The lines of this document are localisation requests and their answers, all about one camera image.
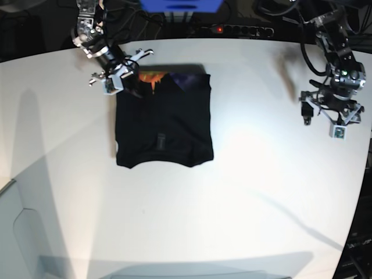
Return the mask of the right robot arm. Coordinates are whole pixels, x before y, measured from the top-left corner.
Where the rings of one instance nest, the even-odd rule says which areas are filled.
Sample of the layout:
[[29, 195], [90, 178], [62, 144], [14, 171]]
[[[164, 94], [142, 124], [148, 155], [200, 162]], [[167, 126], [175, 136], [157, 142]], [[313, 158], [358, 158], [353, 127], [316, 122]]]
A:
[[125, 80], [139, 73], [138, 61], [153, 55], [154, 51], [139, 49], [133, 56], [126, 55], [107, 36], [104, 1], [77, 1], [76, 4], [79, 13], [77, 24], [71, 31], [73, 44], [102, 68], [100, 73], [91, 75], [89, 85], [99, 81], [106, 95], [115, 95], [124, 90]]

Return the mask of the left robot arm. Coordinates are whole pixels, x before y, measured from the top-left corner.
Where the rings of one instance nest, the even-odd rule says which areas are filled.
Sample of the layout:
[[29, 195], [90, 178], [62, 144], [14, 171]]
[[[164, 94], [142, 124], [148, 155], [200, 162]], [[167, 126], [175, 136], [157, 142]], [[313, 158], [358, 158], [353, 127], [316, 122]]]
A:
[[345, 9], [330, 1], [297, 1], [296, 11], [303, 33], [307, 27], [313, 30], [314, 40], [326, 59], [324, 71], [318, 71], [306, 53], [306, 37], [301, 38], [301, 53], [309, 69], [322, 82], [310, 80], [315, 91], [303, 91], [299, 97], [301, 115], [305, 125], [310, 125], [317, 109], [327, 115], [337, 114], [330, 122], [339, 126], [360, 123], [364, 106], [354, 96], [366, 83], [366, 71], [349, 46], [344, 26]]

